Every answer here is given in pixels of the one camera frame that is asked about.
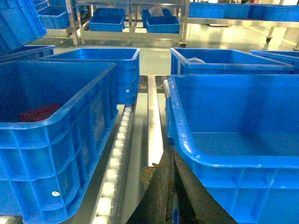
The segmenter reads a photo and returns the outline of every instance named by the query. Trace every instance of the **crate rim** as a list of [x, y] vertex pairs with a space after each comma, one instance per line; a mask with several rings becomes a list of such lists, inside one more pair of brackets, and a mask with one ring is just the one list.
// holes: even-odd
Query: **crate rim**
[[[2, 63], [0, 66], [7, 65], [7, 64], [18, 64], [18, 63], [47, 63], [46, 61], [10, 61]], [[96, 85], [96, 83], [101, 80], [105, 75], [107, 75], [111, 70], [116, 68], [116, 63], [108, 63], [108, 62], [99, 62], [101, 64], [109, 65], [104, 71], [102, 71], [96, 78], [94, 78], [90, 83], [84, 86], [79, 92], [77, 92], [74, 96], [72, 96], [62, 107], [59, 108], [54, 114], [52, 114], [47, 119], [36, 121], [36, 122], [0, 122], [0, 130], [28, 130], [39, 128], [42, 126], [48, 126], [59, 122], [62, 118], [64, 118], [65, 114], [73, 108], [73, 106], [77, 103], [79, 96], [84, 96], [87, 93], [87, 89], [90, 89]]]
[[[149, 24], [149, 19], [150, 19], [150, 18], [153, 18], [153, 17], [154, 17], [154, 18], [155, 18], [155, 17], [164, 17], [164, 18], [165, 18], [165, 17], [166, 17], [166, 18], [167, 18], [167, 17], [168, 17], [168, 18], [169, 18], [169, 17], [171, 17], [171, 18], [175, 17], [177, 23], [171, 23], [171, 24]], [[174, 16], [174, 15], [173, 15], [173, 16], [147, 16], [147, 17], [146, 17], [146, 24], [147, 24], [147, 26], [173, 26], [173, 25], [179, 25], [179, 20], [178, 20], [178, 18], [177, 18], [176, 16]]]
[[[43, 48], [43, 50], [52, 50], [52, 49], [56, 48], [56, 45], [24, 45], [24, 46], [21, 46], [19, 48], [22, 48], [22, 47], [40, 47], [40, 48]], [[19, 51], [19, 52], [15, 52], [15, 53], [10, 53], [10, 54], [8, 53], [8, 54], [0, 55], [0, 61], [5, 60], [6, 57], [8, 57], [8, 58], [21, 57], [23, 55], [20, 55], [20, 54], [22, 54], [24, 52], [29, 53], [29, 54], [35, 53], [40, 48], [38, 48], [38, 49], [28, 49], [28, 50], [25, 50], [25, 51]]]
[[278, 51], [283, 51], [283, 50], [251, 50], [250, 52], [254, 54], [255, 56], [279, 56], [283, 59], [288, 59], [288, 60], [294, 60], [294, 61], [299, 61], [299, 53], [298, 57], [296, 56], [291, 56], [291, 55], [282, 55], [280, 53], [277, 53]]
[[235, 64], [225, 64], [225, 63], [206, 63], [208, 68], [211, 68], [211, 66], [219, 66], [219, 65], [223, 65], [225, 64], [226, 66], [226, 69], [229, 69], [229, 66], [238, 66], [239, 68], [240, 67], [243, 67], [243, 68], [246, 68], [246, 67], [249, 67], [251, 68], [251, 70], [253, 69], [263, 69], [263, 70], [273, 70], [273, 67], [274, 68], [284, 68], [284, 70], [289, 70], [289, 71], [294, 71], [295, 70], [295, 67], [291, 64], [287, 64], [287, 63], [284, 63], [284, 62], [280, 62], [280, 61], [276, 61], [276, 60], [273, 60], [273, 59], [269, 59], [269, 58], [264, 58], [262, 56], [258, 56], [258, 55], [253, 55], [253, 54], [250, 54], [250, 53], [247, 53], [247, 52], [243, 52], [243, 51], [240, 51], [240, 50], [234, 50], [234, 49], [206, 49], [206, 48], [170, 48], [170, 51], [171, 53], [186, 67], [186, 68], [194, 68], [194, 65], [200, 65], [203, 69], [204, 69], [204, 65], [205, 64], [198, 64], [198, 63], [191, 63], [189, 62], [181, 53], [179, 53], [177, 51], [177, 49], [192, 49], [192, 50], [224, 50], [224, 51], [235, 51], [235, 52], [240, 52], [240, 53], [243, 53], [243, 54], [246, 54], [246, 55], [250, 55], [250, 56], [256, 56], [256, 57], [259, 57], [261, 59], [267, 59], [268, 61], [270, 62], [275, 62], [275, 63], [278, 63], [278, 64], [270, 64], [270, 66], [268, 64], [238, 64], [238, 63], [235, 63]]
[[137, 60], [137, 57], [140, 53], [140, 48], [78, 48], [78, 49], [74, 49], [74, 50], [70, 50], [70, 51], [66, 51], [66, 52], [62, 52], [59, 54], [55, 54], [55, 55], [49, 55], [43, 58], [40, 58], [41, 60], [51, 60], [51, 61], [59, 61], [59, 60], [63, 60], [63, 61], [99, 61], [101, 60], [102, 62], [107, 62], [107, 61], [111, 61], [113, 59], [79, 59], [79, 58], [74, 58], [74, 59], [62, 59], [62, 58], [53, 58], [54, 56], [58, 56], [58, 55], [63, 55], [65, 53], [69, 53], [69, 52], [73, 52], [73, 51], [77, 51], [77, 50], [82, 50], [82, 49], [117, 49], [117, 50], [136, 50], [136, 52], [133, 54], [133, 57], [130, 59], [115, 59], [115, 60], [119, 60], [119, 61], [133, 61], [133, 60]]
[[41, 12], [41, 11], [47, 9], [47, 8], [51, 8], [51, 7], [52, 7], [52, 8], [56, 8], [56, 7], [64, 8], [64, 6], [47, 6], [47, 7], [42, 8], [42, 9], [40, 9], [40, 10], [37, 11], [38, 16], [52, 16], [52, 17], [55, 16], [55, 17], [59, 17], [59, 16], [62, 16], [63, 14], [65, 14], [65, 13], [68, 13], [67, 10], [66, 10], [65, 12], [62, 12], [62, 13], [59, 14], [59, 15], [42, 15], [42, 14], [39, 14], [39, 12]]
[[[177, 127], [179, 147], [189, 159], [205, 166], [214, 168], [299, 168], [299, 158], [296, 156], [215, 156], [201, 152], [194, 143], [189, 125], [181, 104], [176, 85], [176, 77], [193, 76], [247, 76], [247, 75], [171, 75], [169, 76], [171, 109]], [[254, 75], [254, 76], [285, 76], [285, 75]]]

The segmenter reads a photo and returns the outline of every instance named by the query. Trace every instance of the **metal rail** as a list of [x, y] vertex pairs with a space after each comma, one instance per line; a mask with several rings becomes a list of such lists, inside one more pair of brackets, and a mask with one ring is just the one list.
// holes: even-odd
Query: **metal rail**
[[155, 76], [148, 76], [148, 130], [148, 166], [153, 166], [164, 151]]

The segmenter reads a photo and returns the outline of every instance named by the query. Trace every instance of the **floor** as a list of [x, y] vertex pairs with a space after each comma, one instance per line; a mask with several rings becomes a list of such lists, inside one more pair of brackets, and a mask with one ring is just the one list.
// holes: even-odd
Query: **floor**
[[[189, 25], [187, 30], [187, 47], [189, 48], [215, 48], [215, 49], [237, 49], [248, 52], [252, 49], [269, 50], [292, 50], [297, 43], [298, 29], [277, 28], [274, 38], [269, 45], [265, 44], [265, 36], [268, 28], [253, 27], [228, 27], [215, 28], [206, 25]], [[71, 39], [43, 38], [34, 42], [35, 45], [53, 44], [57, 45], [55, 53], [61, 53], [75, 49]], [[169, 48], [176, 47], [170, 42], [113, 42], [113, 41], [87, 41], [88, 48], [102, 47], [134, 47], [141, 48], [140, 68], [142, 75], [169, 75], [171, 67], [171, 54]], [[158, 95], [162, 130], [165, 131], [165, 97]], [[147, 165], [147, 94], [140, 93], [138, 96], [135, 120], [135, 131], [133, 133], [133, 145], [131, 157], [128, 164], [127, 180], [125, 182], [125, 193], [122, 200], [122, 213], [120, 224], [126, 223], [135, 207], [143, 196], [144, 189], [141, 183], [141, 170]], [[99, 190], [100, 182], [96, 178], [97, 171], [92, 180], [84, 202], [79, 212], [66, 224], [89, 223], [93, 211], [94, 201]]]

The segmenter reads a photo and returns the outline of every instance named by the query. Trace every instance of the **plastic bag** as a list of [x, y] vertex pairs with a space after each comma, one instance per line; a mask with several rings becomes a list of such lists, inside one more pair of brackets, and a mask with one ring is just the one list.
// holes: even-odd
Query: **plastic bag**
[[162, 11], [162, 8], [160, 7], [153, 7], [149, 9], [150, 16], [158, 17], [158, 16], [164, 16], [164, 13]]
[[193, 58], [189, 58], [187, 59], [189, 62], [191, 63], [205, 63], [203, 60], [199, 59], [199, 58], [196, 58], [196, 57], [193, 57]]

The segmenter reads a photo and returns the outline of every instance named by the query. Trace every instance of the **stacked blue crate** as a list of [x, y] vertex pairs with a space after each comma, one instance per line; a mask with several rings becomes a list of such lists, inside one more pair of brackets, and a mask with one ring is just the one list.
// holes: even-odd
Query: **stacked blue crate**
[[47, 34], [33, 0], [1, 0], [0, 24], [0, 55]]
[[122, 32], [125, 20], [123, 8], [98, 8], [88, 24], [91, 31]]

